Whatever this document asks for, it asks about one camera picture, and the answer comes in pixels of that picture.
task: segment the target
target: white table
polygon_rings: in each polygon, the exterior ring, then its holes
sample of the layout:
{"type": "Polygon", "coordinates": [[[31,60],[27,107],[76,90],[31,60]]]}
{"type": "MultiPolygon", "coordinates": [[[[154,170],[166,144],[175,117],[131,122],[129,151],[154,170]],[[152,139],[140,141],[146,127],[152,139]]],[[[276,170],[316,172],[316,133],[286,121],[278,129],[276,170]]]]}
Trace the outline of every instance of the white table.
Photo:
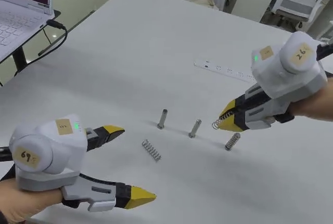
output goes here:
{"type": "MultiPolygon", "coordinates": [[[[208,59],[250,71],[254,48],[289,33],[182,0],[111,0],[72,31],[58,51],[0,90],[1,145],[20,121],[68,113],[85,126],[126,132],[87,154],[83,173],[143,187],[157,199],[142,207],[89,213],[53,206],[53,223],[331,223],[331,123],[304,118],[247,131],[232,150],[211,128],[250,84],[194,67],[208,59]],[[132,21],[135,15],[141,22],[132,21]],[[156,123],[168,109],[166,128],[156,123]],[[187,133],[196,119],[195,139],[187,133]],[[149,139],[162,155],[141,147],[149,139]]],[[[1,163],[5,173],[10,163],[1,163]]]]}

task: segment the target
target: compression spring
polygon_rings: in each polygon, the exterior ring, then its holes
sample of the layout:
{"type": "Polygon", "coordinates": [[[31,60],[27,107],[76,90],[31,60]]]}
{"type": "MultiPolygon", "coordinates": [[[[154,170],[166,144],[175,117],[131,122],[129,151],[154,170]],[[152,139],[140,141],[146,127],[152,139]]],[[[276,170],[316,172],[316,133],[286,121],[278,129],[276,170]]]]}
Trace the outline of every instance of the compression spring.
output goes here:
{"type": "Polygon", "coordinates": [[[225,145],[225,149],[227,151],[230,151],[239,139],[240,139],[240,133],[234,133],[233,137],[231,137],[229,142],[225,145]]]}
{"type": "Polygon", "coordinates": [[[220,117],[218,120],[212,123],[213,129],[219,129],[219,125],[222,124],[228,117],[231,117],[232,115],[234,115],[234,113],[232,111],[229,111],[227,114],[220,117]]]}
{"type": "Polygon", "coordinates": [[[148,153],[152,156],[152,158],[155,159],[156,162],[161,160],[161,155],[147,139],[142,142],[142,146],[148,151],[148,153]]]}

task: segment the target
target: power strip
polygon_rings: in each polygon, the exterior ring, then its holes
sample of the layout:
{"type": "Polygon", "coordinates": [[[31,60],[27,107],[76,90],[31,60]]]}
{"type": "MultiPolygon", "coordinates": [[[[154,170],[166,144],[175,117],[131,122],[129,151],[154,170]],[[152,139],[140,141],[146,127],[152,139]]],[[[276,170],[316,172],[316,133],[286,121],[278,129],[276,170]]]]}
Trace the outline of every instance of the power strip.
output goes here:
{"type": "Polygon", "coordinates": [[[244,73],[240,71],[235,71],[231,68],[228,67],[223,67],[221,65],[216,65],[210,61],[206,60],[196,60],[194,61],[194,65],[199,68],[203,68],[212,72],[217,72],[219,74],[228,76],[228,77],[233,77],[238,80],[242,80],[248,83],[256,83],[256,80],[252,76],[252,74],[249,73],[244,73]]]}

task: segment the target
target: number label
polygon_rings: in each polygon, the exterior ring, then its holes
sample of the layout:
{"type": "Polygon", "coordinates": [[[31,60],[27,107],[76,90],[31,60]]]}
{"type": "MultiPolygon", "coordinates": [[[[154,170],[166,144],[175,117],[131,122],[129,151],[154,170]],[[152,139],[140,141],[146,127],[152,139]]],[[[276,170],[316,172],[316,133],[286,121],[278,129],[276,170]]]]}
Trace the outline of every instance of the number label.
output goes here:
{"type": "Polygon", "coordinates": [[[40,157],[38,155],[21,146],[16,149],[13,157],[15,161],[19,161],[32,168],[37,168],[40,163],[40,157]]]}
{"type": "Polygon", "coordinates": [[[73,129],[69,119],[57,119],[56,125],[58,128],[59,135],[73,134],[73,129]]]}
{"type": "Polygon", "coordinates": [[[307,43],[302,43],[295,54],[291,57],[290,61],[297,66],[301,66],[309,59],[312,53],[313,50],[311,47],[308,46],[307,43]]]}
{"type": "Polygon", "coordinates": [[[269,57],[273,56],[274,53],[271,46],[267,46],[264,49],[262,49],[260,51],[260,55],[262,60],[268,59],[269,57]]]}

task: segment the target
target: metal pin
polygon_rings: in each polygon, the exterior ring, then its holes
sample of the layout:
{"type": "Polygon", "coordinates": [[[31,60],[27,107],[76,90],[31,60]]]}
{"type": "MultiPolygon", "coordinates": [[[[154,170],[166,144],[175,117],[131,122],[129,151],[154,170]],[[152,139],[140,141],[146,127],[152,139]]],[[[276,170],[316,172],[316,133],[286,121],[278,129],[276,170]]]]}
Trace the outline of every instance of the metal pin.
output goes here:
{"type": "Polygon", "coordinates": [[[230,151],[233,146],[237,143],[237,141],[240,139],[240,133],[234,133],[233,137],[229,140],[229,142],[225,145],[225,150],[230,151]]]}
{"type": "Polygon", "coordinates": [[[200,124],[201,124],[201,120],[198,119],[198,120],[196,121],[195,125],[193,126],[192,131],[188,134],[188,136],[189,136],[190,138],[195,138],[195,137],[196,137],[196,133],[197,133],[199,127],[200,127],[200,124]]]}
{"type": "Polygon", "coordinates": [[[167,119],[167,116],[166,116],[167,113],[168,113],[168,110],[164,109],[163,112],[162,112],[162,116],[161,116],[160,122],[157,125],[157,127],[159,129],[164,129],[164,122],[165,122],[165,119],[167,119]]]}

